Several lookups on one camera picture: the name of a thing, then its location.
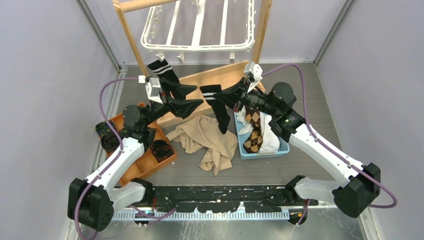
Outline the black white-striped sock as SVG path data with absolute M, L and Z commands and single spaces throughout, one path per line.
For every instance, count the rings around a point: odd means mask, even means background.
M 218 128 L 224 135 L 228 130 L 230 123 L 230 116 L 227 113 L 226 106 L 215 98 L 215 94 L 222 91 L 220 84 L 204 85 L 199 87 L 203 98 L 206 103 L 211 106 L 216 120 L 218 122 Z
M 166 59 L 158 59 L 148 64 L 147 67 L 159 78 L 165 78 L 166 80 L 177 84 L 180 83 L 179 78 L 177 77 L 172 66 L 167 62 Z

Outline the white plastic clip hanger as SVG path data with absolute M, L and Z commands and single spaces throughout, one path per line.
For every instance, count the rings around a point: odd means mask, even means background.
M 180 63 L 185 53 L 249 51 L 255 40 L 255 1 L 177 0 L 149 8 L 140 37 L 141 45 L 163 59 L 176 52 Z

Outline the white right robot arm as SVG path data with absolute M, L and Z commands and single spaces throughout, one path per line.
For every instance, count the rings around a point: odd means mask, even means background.
M 285 192 L 291 205 L 313 199 L 335 204 L 345 215 L 357 218 L 380 195 L 381 169 L 349 157 L 308 125 L 293 109 L 297 98 L 288 83 L 278 82 L 265 94 L 240 81 L 211 97 L 235 112 L 245 107 L 271 116 L 269 126 L 276 136 L 308 154 L 333 177 L 328 181 L 298 175 Z

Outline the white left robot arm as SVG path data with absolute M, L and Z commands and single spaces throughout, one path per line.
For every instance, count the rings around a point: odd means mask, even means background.
M 172 91 L 184 97 L 194 92 L 196 85 L 170 82 L 147 83 L 146 91 L 154 99 L 146 106 L 128 105 L 122 112 L 124 135 L 117 135 L 118 148 L 96 171 L 85 179 L 75 178 L 69 185 L 67 216 L 74 220 L 79 234 L 81 225 L 103 231 L 114 213 L 138 203 L 148 207 L 153 202 L 152 183 L 139 178 L 115 189 L 128 168 L 151 147 L 156 129 L 149 125 L 167 113 L 186 119 L 204 101 L 203 99 L 175 99 Z

